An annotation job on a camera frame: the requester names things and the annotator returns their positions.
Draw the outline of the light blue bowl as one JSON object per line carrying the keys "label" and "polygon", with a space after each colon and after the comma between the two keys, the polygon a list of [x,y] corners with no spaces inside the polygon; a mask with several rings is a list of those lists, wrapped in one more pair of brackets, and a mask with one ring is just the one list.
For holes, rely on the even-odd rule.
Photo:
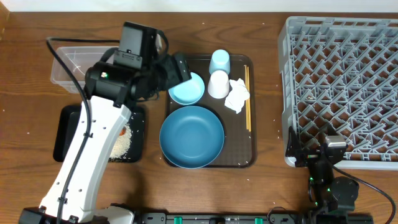
{"label": "light blue bowl", "polygon": [[169,89],[169,96],[180,105],[187,106],[197,103],[205,92],[203,79],[191,72],[191,79]]}

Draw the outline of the white tissue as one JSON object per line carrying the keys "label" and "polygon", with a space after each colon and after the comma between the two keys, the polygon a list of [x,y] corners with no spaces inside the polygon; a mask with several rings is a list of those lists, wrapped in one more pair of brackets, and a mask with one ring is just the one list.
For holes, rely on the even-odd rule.
{"label": "white tissue", "polygon": [[239,114],[245,105],[245,101],[249,99],[250,93],[246,88],[245,82],[242,79],[230,80],[229,84],[232,90],[225,98],[224,105]]}

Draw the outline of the light blue cup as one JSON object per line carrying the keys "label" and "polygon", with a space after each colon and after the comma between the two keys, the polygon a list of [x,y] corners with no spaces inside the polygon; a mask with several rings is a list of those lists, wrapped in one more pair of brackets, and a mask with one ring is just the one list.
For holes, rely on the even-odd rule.
{"label": "light blue cup", "polygon": [[217,70],[222,70],[229,75],[230,69],[231,65],[229,53],[223,49],[214,51],[210,60],[209,73],[212,74]]}

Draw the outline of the orange carrot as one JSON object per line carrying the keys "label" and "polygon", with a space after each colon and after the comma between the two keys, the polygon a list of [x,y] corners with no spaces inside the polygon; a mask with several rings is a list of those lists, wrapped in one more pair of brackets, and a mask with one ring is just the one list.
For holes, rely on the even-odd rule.
{"label": "orange carrot", "polygon": [[123,136],[125,133],[126,133],[126,127],[123,127],[119,135]]}

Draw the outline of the pink cup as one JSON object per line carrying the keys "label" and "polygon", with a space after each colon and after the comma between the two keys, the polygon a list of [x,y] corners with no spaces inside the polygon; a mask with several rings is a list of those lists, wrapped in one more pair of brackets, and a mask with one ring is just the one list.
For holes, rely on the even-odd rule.
{"label": "pink cup", "polygon": [[208,93],[216,99],[225,98],[229,93],[229,77],[222,70],[216,70],[210,75]]}

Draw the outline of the pile of white rice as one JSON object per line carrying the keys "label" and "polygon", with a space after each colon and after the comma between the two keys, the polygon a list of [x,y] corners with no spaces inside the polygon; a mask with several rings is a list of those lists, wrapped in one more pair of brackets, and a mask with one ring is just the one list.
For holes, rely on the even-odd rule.
{"label": "pile of white rice", "polygon": [[137,162],[142,156],[144,145],[144,113],[133,112],[124,125],[126,133],[118,136],[109,157],[110,162]]}

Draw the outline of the dark blue plate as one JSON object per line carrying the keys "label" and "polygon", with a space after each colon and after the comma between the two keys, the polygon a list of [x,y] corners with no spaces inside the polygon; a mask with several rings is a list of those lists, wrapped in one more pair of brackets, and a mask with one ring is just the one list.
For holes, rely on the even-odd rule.
{"label": "dark blue plate", "polygon": [[224,127],[212,111],[185,106],[170,113],[162,124],[159,143],[173,165],[198,169],[211,164],[224,146]]}

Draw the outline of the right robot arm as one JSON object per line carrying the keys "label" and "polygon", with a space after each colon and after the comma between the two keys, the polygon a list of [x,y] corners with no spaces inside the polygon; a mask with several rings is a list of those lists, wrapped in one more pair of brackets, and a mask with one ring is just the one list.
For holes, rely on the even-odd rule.
{"label": "right robot arm", "polygon": [[289,127],[285,155],[295,158],[295,167],[309,171],[308,197],[315,208],[298,215],[295,223],[348,223],[348,212],[355,208],[359,184],[349,177],[335,177],[335,164],[343,159],[348,145],[331,125],[322,143],[304,149],[293,127]]}

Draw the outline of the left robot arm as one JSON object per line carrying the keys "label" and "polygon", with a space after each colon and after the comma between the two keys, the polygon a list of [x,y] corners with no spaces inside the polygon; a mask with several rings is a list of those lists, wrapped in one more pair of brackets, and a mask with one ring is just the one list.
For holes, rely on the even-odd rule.
{"label": "left robot arm", "polygon": [[19,222],[133,223],[125,205],[96,208],[98,190],[111,151],[132,109],[191,79],[185,57],[169,54],[163,31],[125,22],[113,41],[78,85],[80,118],[60,172],[38,207],[23,209]]}

